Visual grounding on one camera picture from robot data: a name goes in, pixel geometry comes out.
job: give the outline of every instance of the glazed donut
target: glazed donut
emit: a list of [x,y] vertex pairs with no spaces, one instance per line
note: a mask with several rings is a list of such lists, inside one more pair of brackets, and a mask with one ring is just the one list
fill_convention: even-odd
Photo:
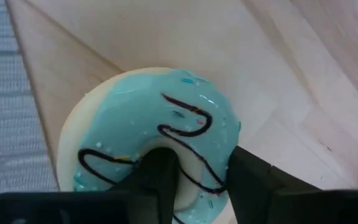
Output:
[[67,118],[57,153],[60,190],[108,190],[151,149],[169,147],[181,166],[173,223],[211,223],[228,200],[227,162],[240,128],[229,101],[194,73],[123,73],[89,92]]

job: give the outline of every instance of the white donut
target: white donut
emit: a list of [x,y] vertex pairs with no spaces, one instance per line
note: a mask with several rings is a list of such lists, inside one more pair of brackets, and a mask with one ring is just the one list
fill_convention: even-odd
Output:
[[[81,147],[81,142],[87,131],[90,129],[100,104],[106,98],[109,91],[114,89],[116,83],[123,78],[140,73],[148,75],[166,75],[172,71],[174,70],[171,68],[143,68],[125,72],[110,78],[84,96],[67,117],[60,134],[57,152],[57,177],[61,191],[73,191],[73,186],[75,184],[73,176],[75,175],[76,164],[78,163],[77,153]],[[163,136],[150,139],[142,146],[141,151],[144,153],[155,147],[164,146],[172,148],[178,154],[182,169],[193,180],[197,182],[203,180],[206,170],[205,164],[191,151],[172,139]],[[186,178],[183,173],[180,173],[174,210],[185,211],[188,207],[194,204],[200,194],[202,194],[202,190]]]

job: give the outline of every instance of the sprinkle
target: sprinkle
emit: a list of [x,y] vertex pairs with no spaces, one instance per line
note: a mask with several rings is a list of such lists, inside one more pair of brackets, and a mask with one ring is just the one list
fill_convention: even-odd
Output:
[[194,83],[194,81],[189,78],[182,78],[181,81],[184,83]]
[[173,113],[175,114],[175,116],[178,116],[179,118],[185,118],[185,115],[179,111],[173,111]]
[[130,159],[131,157],[128,155],[116,156],[115,159]]
[[212,201],[208,201],[208,205],[210,209],[214,208],[214,204],[212,203]]
[[79,183],[79,184],[84,184],[84,182],[82,182],[82,180],[77,176],[74,176],[74,181]]

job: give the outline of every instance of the wooden surface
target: wooden surface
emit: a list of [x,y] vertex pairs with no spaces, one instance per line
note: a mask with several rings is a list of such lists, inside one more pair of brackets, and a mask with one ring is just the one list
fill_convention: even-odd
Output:
[[186,68],[229,97],[242,147],[323,189],[358,188],[358,1],[9,3],[52,150],[101,81]]

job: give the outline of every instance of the gray carpet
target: gray carpet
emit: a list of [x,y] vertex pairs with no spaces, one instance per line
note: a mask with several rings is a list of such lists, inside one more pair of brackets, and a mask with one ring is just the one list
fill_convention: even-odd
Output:
[[0,0],[0,193],[57,190],[5,1]]

